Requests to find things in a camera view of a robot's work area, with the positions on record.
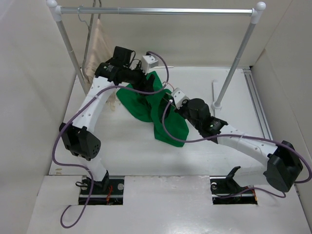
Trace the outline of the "green t shirt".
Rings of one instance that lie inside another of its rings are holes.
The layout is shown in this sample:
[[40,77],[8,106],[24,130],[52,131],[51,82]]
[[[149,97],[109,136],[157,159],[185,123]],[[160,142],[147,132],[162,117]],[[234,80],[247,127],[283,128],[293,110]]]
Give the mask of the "green t shirt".
[[[167,105],[165,92],[165,90],[162,90],[157,94],[146,96],[126,89],[120,89],[117,91],[117,97],[134,118],[154,125],[155,139],[175,147],[183,147],[184,143],[169,137],[162,126],[162,115]],[[187,139],[189,134],[187,123],[184,118],[175,113],[173,106],[167,109],[164,122],[167,131],[173,137],[181,140]]]

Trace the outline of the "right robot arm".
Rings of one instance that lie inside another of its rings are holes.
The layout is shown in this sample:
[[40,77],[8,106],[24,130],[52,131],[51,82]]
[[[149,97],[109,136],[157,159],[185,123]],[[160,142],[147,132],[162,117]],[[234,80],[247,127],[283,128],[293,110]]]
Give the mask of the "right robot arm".
[[258,170],[250,172],[239,166],[234,167],[225,180],[229,191],[237,192],[244,186],[259,182],[287,193],[297,182],[306,163],[291,143],[249,136],[214,117],[208,105],[200,98],[189,99],[174,94],[173,103],[175,111],[188,120],[203,139],[235,149],[261,163]]

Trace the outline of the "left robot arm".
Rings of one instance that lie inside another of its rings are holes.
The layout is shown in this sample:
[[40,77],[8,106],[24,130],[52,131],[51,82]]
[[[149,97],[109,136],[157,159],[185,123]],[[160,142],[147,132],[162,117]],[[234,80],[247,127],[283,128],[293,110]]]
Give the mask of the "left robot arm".
[[79,157],[81,164],[93,174],[92,188],[104,193],[109,186],[109,174],[101,163],[98,153],[101,142],[94,135],[95,125],[106,101],[125,82],[133,89],[153,92],[152,82],[147,79],[148,71],[158,66],[158,60],[146,54],[131,68],[135,52],[123,47],[115,47],[113,56],[99,64],[95,71],[91,88],[80,107],[80,114],[66,127],[61,138],[72,155]]

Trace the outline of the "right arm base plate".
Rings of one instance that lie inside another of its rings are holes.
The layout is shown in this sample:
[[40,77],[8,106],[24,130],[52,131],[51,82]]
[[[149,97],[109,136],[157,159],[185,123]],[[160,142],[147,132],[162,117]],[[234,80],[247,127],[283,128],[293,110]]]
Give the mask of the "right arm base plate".
[[258,204],[254,190],[238,195],[239,192],[247,189],[247,187],[240,187],[232,178],[212,176],[210,177],[210,184],[214,205]]

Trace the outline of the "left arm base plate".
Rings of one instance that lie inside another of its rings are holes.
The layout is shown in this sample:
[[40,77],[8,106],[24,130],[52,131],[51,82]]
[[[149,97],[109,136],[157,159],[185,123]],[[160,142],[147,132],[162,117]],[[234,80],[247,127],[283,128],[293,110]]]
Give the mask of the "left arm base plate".
[[[122,205],[124,193],[124,176],[112,176],[108,187],[102,191],[99,186],[94,185],[88,205]],[[91,181],[83,177],[82,181],[75,183],[80,188],[78,204],[84,205],[90,192]]]

